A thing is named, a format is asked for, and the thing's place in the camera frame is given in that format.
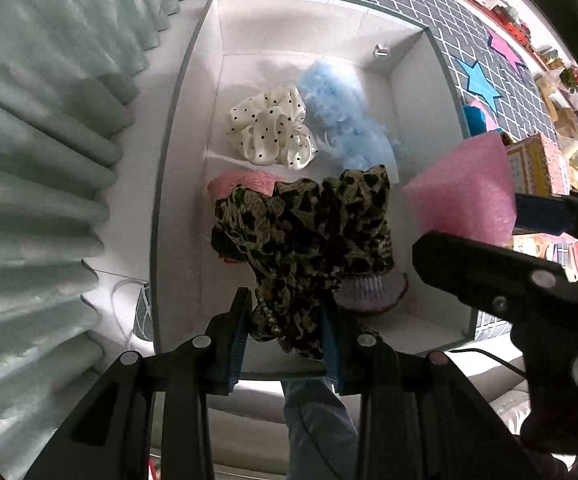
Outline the pink sponge with holes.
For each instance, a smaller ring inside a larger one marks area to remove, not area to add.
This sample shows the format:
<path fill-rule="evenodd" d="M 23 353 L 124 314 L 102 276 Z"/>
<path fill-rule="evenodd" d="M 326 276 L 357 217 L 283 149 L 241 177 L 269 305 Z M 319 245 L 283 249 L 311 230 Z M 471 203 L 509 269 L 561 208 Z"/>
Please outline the pink sponge with holes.
<path fill-rule="evenodd" d="M 502 246 L 517 220 L 516 192 L 498 132 L 462 142 L 403 187 L 422 232 Z"/>

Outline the dark striped knitted hat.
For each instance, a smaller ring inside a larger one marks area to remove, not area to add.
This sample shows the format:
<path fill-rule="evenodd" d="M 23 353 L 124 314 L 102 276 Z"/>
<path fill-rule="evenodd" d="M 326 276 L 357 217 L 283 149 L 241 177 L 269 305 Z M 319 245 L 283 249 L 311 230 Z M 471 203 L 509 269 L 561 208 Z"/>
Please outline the dark striped knitted hat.
<path fill-rule="evenodd" d="M 341 282 L 333 293 L 336 304 L 363 315 L 380 315 L 393 309 L 408 291 L 408 277 L 392 269 L 380 275 L 366 275 Z"/>

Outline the leopard print scrunchie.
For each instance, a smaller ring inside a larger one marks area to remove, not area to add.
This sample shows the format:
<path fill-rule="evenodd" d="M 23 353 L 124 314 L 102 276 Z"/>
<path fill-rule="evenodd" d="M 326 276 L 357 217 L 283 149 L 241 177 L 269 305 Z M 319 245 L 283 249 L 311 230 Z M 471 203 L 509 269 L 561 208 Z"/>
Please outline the leopard print scrunchie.
<path fill-rule="evenodd" d="M 237 185 L 216 200 L 214 250 L 248 264 L 256 278 L 254 340 L 321 359 L 334 292 L 348 278 L 393 269 L 390 191 L 389 174 L 378 165 L 320 182 L 278 181 L 269 195 Z"/>

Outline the blue mesh cloth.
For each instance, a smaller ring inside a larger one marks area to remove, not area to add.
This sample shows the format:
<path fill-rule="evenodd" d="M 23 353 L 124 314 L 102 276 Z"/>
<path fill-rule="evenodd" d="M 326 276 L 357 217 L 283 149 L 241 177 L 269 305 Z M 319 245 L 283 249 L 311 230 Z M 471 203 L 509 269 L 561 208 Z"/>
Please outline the blue mesh cloth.
<path fill-rule="evenodd" d="M 476 108 L 464 105 L 462 110 L 464 111 L 464 117 L 466 118 L 469 136 L 479 136 L 482 133 L 487 133 L 485 124 L 480 118 L 479 111 Z"/>

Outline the pink and black sock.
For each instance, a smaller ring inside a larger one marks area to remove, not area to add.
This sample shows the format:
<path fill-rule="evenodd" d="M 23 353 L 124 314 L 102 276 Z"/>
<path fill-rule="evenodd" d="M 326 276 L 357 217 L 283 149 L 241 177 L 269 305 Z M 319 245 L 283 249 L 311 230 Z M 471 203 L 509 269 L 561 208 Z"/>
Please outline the pink and black sock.
<path fill-rule="evenodd" d="M 283 178 L 268 174 L 260 170 L 234 170 L 227 171 L 212 179 L 206 185 L 208 197 L 212 204 L 218 200 L 223 200 L 237 187 L 243 186 L 252 191 L 272 196 L 277 182 L 282 182 Z"/>

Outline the white polka dot scrunchie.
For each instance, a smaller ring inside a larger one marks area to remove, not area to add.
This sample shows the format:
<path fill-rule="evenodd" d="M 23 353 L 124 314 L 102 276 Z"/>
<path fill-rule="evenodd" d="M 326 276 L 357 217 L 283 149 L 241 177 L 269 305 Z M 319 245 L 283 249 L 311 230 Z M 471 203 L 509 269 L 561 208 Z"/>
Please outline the white polka dot scrunchie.
<path fill-rule="evenodd" d="M 226 137 L 255 166 L 307 167 L 318 154 L 306 126 L 307 108 L 295 84 L 284 84 L 246 98 L 228 116 Z"/>

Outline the light blue fluffy cloth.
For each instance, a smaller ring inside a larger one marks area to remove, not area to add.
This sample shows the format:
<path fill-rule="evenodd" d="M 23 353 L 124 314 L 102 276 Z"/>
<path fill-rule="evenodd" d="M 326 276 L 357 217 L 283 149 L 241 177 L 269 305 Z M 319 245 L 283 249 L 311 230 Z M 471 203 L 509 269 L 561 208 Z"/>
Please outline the light blue fluffy cloth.
<path fill-rule="evenodd" d="M 317 147 L 345 169 L 385 166 L 400 180 L 395 141 L 387 126 L 369 113 L 366 94 L 353 65 L 317 61 L 298 80 L 306 110 L 305 122 Z"/>

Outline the pink sponge block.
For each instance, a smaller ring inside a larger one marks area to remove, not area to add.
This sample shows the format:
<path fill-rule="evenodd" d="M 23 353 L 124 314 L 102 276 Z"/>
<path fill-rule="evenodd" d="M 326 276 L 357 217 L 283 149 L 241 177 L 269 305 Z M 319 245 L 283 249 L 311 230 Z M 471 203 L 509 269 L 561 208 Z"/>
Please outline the pink sponge block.
<path fill-rule="evenodd" d="M 480 118 L 484 122 L 487 131 L 494 131 L 499 128 L 499 125 L 496 122 L 495 117 L 492 114 L 490 114 L 490 110 L 488 109 L 488 107 L 485 104 L 483 104 L 480 100 L 471 99 L 469 101 L 469 106 L 471 106 L 472 108 L 476 108 L 479 111 Z"/>

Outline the pink patterned tissue box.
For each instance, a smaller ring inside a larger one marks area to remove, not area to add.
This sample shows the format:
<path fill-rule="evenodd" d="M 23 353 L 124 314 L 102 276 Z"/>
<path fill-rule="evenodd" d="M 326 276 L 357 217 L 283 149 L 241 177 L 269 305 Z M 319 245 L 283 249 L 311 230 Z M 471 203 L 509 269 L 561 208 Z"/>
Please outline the pink patterned tissue box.
<path fill-rule="evenodd" d="M 558 145 L 541 133 L 506 147 L 514 190 L 539 197 L 569 195 L 568 161 Z"/>

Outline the white floral tissue box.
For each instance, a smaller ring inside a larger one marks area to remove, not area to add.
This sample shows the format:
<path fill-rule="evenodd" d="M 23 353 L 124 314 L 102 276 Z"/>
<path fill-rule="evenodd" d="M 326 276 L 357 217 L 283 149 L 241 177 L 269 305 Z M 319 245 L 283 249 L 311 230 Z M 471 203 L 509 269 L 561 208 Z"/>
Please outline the white floral tissue box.
<path fill-rule="evenodd" d="M 568 234 L 515 235 L 508 246 L 516 252 L 542 258 L 562 266 L 570 282 L 578 282 L 578 240 Z"/>

